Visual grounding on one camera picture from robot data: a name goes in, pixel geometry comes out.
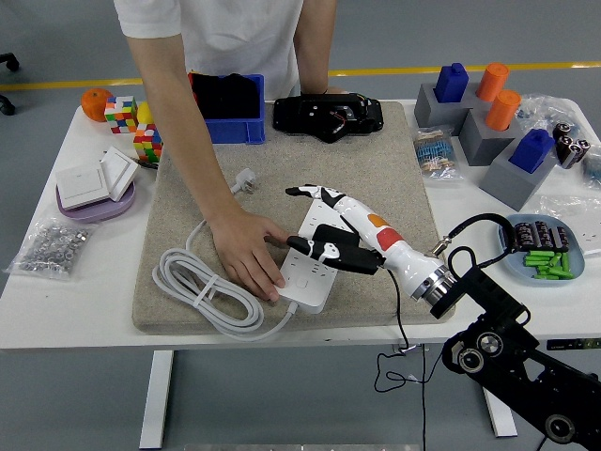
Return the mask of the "person's right hand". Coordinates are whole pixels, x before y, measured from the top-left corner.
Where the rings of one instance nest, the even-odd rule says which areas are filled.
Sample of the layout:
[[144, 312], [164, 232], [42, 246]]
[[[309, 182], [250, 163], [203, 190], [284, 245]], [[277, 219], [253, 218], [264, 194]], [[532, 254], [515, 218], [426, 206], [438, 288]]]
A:
[[241, 208], [226, 209], [211, 217], [208, 225], [230, 279], [264, 301], [277, 302], [277, 288], [282, 288], [285, 281], [266, 242], [285, 244], [289, 233], [271, 219]]

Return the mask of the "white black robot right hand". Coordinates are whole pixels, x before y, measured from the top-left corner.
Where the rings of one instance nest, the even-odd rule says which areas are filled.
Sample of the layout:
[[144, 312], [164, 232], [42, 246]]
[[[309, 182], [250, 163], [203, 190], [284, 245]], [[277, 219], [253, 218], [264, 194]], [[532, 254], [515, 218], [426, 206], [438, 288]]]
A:
[[285, 193], [323, 201], [367, 248], [343, 242], [308, 240], [293, 236], [287, 244], [329, 267], [373, 275], [379, 268], [396, 274], [401, 288], [414, 300], [435, 303], [453, 284], [442, 260], [415, 251], [383, 218], [361, 201], [318, 185], [291, 187]]

